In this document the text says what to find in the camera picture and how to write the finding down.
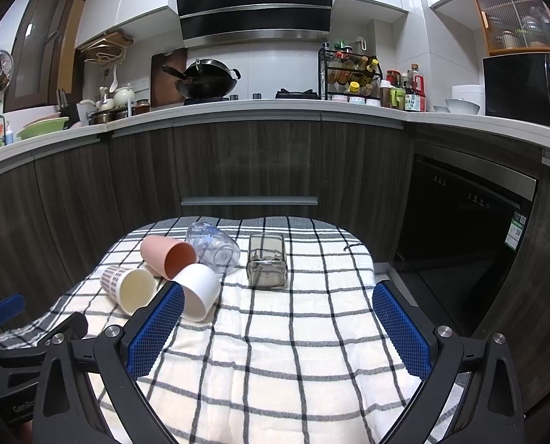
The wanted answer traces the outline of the pink plastic cup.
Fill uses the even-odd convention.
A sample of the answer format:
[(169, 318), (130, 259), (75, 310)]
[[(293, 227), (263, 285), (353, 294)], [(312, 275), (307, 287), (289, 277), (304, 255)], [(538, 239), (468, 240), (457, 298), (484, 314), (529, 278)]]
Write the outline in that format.
[(151, 274), (167, 281), (198, 262), (192, 245), (168, 236), (146, 236), (141, 242), (141, 257)]

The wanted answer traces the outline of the checkered paper cup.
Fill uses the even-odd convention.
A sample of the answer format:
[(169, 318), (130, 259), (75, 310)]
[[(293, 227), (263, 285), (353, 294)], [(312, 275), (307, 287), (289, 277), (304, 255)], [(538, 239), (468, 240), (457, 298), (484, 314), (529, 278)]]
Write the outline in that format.
[(103, 271), (100, 285), (129, 316), (146, 307), (156, 293), (155, 278), (144, 269), (110, 266)]

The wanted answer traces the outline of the white plastic cup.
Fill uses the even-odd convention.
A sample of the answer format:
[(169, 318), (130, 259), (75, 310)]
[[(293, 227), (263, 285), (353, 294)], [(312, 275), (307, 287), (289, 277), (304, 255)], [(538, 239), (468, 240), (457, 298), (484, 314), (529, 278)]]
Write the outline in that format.
[(192, 263), (173, 281), (181, 285), (185, 293), (183, 317), (192, 322), (202, 322), (207, 318), (221, 290), (217, 274), (202, 263)]

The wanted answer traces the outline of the clear square glass cup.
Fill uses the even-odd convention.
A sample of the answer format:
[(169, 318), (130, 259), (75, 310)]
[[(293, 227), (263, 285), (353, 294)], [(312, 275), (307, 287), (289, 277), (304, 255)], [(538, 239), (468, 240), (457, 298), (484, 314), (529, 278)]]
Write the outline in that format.
[(254, 289), (276, 289), (288, 283), (284, 237), (280, 233), (253, 233), (249, 239), (247, 277)]

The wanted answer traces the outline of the built-in black dishwasher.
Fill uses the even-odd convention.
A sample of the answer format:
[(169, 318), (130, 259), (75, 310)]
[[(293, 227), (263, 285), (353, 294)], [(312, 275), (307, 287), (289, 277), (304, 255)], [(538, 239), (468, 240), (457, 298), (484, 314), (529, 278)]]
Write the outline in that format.
[(537, 186), (488, 159), (416, 144), (393, 264), (431, 322), (475, 332), (510, 274)]

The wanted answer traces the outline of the black white checkered cloth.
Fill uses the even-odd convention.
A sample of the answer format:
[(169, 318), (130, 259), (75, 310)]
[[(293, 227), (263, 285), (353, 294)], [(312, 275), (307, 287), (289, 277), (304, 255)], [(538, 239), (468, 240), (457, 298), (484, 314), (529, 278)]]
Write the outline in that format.
[(377, 443), (420, 387), (372, 310), (360, 239), (316, 219), (217, 219), (241, 249), (280, 233), (288, 283), (238, 266), (202, 322), (180, 321), (138, 387), (182, 443)]

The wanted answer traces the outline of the white bowl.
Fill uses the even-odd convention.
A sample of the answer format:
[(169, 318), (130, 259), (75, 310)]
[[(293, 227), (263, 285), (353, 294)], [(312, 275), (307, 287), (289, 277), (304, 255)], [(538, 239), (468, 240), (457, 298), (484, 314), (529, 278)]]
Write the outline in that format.
[(445, 103), (452, 114), (477, 115), (480, 111), (478, 104), (463, 99), (447, 99)]

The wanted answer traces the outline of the green basin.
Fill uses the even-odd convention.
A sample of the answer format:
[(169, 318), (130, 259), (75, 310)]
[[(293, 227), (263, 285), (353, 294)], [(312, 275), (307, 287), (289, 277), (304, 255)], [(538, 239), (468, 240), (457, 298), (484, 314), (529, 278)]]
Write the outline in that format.
[(40, 137), (40, 135), (58, 132), (64, 130), (65, 124), (68, 123), (69, 118), (64, 117), (55, 117), (47, 118), (35, 121), (30, 123), (22, 128), (17, 133), (17, 138), (19, 140), (26, 140), (32, 137)]

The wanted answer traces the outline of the white rice cooker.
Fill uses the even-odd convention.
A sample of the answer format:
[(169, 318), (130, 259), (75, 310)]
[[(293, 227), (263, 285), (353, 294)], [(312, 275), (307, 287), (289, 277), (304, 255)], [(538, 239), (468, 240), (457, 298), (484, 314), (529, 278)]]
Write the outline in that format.
[(451, 87), (451, 98), (473, 102), (479, 106), (479, 114), (486, 113), (485, 88), (480, 84), (462, 84)]

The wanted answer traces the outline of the black microwave oven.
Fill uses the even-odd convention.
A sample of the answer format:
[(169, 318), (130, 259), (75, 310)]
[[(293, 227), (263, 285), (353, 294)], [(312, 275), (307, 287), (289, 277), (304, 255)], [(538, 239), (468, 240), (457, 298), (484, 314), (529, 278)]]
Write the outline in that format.
[(550, 52), (486, 57), (486, 115), (550, 127)]

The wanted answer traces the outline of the black spice rack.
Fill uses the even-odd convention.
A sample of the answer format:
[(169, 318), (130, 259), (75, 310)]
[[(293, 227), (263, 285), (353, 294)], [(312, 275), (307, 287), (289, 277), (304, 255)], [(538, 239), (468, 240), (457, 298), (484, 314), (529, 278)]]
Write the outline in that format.
[(375, 55), (354, 53), (348, 45), (324, 43), (318, 52), (318, 92), (321, 99), (334, 95), (380, 98), (382, 68)]

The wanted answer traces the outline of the white teapot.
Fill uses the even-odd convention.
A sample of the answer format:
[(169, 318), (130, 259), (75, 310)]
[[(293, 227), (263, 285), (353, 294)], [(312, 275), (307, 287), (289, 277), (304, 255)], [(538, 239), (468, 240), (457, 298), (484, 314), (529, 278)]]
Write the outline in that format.
[(112, 95), (113, 103), (115, 107), (127, 106), (128, 103), (133, 102), (135, 99), (135, 93), (131, 86), (119, 87)]

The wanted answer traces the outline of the black gas stove grate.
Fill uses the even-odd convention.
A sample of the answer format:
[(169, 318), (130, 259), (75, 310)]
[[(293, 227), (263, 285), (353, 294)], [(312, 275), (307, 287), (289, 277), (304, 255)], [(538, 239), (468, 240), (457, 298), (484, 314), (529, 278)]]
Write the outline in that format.
[(276, 98), (280, 99), (319, 99), (319, 94), (313, 89), (308, 89), (304, 91), (290, 91), (284, 88), (281, 88), (276, 93)]

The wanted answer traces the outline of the wooden glass-door cabinet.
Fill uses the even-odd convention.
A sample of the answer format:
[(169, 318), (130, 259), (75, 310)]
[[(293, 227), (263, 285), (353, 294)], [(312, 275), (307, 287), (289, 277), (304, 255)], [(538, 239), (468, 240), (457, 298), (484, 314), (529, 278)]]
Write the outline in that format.
[(473, 0), (489, 56), (550, 52), (550, 8), (544, 0)]

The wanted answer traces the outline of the black range hood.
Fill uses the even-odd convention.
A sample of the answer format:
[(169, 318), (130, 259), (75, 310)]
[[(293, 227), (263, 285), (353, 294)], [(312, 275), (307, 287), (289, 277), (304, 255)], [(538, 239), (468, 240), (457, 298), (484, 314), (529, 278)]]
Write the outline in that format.
[(323, 41), (333, 0), (176, 0), (183, 43), (213, 46), (254, 40)]

